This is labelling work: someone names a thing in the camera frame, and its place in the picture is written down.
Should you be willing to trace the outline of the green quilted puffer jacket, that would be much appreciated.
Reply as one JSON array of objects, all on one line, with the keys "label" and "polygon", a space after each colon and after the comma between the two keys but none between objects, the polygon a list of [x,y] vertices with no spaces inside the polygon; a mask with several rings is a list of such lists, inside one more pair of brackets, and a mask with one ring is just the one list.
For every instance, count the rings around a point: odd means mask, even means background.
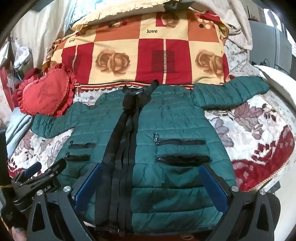
[{"label": "green quilted puffer jacket", "polygon": [[260,77],[192,90],[154,81],[141,89],[105,93],[93,106],[76,102],[63,116],[38,114],[32,132],[53,138],[71,130],[60,150],[62,186],[73,185],[93,164],[100,180],[82,216],[109,233],[155,235],[211,230],[219,212],[199,178],[208,163],[228,184],[234,170],[208,109],[239,106],[269,90]]}]

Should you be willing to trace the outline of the light blue folded cloth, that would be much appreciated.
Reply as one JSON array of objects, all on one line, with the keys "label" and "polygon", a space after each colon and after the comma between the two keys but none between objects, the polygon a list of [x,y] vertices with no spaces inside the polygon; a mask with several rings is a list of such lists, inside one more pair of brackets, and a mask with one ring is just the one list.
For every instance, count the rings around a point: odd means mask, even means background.
[{"label": "light blue folded cloth", "polygon": [[6,130],[6,150],[8,159],[10,159],[18,146],[21,138],[31,126],[33,117],[29,114],[22,113],[17,107],[13,110],[10,123]]}]

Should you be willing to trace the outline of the red heart ruffled pillow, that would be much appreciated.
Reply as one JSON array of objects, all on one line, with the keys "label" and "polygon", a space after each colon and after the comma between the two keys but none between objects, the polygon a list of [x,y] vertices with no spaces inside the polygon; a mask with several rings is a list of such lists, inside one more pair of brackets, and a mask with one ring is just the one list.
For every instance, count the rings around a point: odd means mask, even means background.
[{"label": "red heart ruffled pillow", "polygon": [[31,116],[62,116],[74,99],[75,74],[60,63],[42,77],[24,80],[16,92],[20,111]]}]

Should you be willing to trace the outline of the floral white red bedspread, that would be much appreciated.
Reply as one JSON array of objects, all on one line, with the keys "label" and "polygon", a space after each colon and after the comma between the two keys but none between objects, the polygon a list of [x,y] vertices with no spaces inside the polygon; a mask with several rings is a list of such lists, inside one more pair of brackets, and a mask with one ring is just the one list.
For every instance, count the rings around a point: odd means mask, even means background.
[{"label": "floral white red bedspread", "polygon": [[[241,190],[269,190],[295,163],[295,112],[274,91],[232,110],[207,111],[205,116],[227,150]],[[43,138],[26,130],[8,161],[10,175],[35,162],[46,170],[71,133]]]}]

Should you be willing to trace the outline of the white pillow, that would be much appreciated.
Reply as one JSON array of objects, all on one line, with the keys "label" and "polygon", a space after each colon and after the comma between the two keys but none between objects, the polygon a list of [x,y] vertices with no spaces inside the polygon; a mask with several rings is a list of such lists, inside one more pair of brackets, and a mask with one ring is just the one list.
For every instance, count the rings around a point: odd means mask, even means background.
[{"label": "white pillow", "polygon": [[270,85],[271,90],[295,113],[295,80],[289,75],[264,65],[253,66]]}]

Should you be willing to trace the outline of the beige quilt bedding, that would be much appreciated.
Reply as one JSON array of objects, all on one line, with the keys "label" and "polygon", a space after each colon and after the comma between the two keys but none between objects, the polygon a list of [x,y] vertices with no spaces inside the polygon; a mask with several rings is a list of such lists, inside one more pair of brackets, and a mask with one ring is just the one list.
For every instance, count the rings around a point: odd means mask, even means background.
[{"label": "beige quilt bedding", "polygon": [[29,10],[11,30],[13,48],[28,47],[33,67],[41,67],[56,39],[72,26],[80,27],[107,16],[164,11],[165,1],[52,1],[40,12]]}]

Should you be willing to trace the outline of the dark grey cabinet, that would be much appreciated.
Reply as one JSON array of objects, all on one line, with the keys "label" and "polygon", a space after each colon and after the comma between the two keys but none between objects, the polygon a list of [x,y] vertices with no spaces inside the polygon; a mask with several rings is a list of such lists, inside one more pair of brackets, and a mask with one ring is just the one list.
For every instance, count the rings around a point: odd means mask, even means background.
[{"label": "dark grey cabinet", "polygon": [[250,62],[267,64],[285,74],[290,74],[292,66],[292,45],[279,29],[261,22],[250,21],[253,49]]}]

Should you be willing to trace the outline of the red checkered rose blanket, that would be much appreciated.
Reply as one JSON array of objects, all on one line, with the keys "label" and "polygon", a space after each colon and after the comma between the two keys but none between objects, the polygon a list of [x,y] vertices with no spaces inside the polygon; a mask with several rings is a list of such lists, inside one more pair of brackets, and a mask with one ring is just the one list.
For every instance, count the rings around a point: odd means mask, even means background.
[{"label": "red checkered rose blanket", "polygon": [[43,70],[63,63],[83,88],[120,84],[191,87],[230,80],[224,42],[229,30],[212,11],[166,11],[135,15],[56,40]]}]

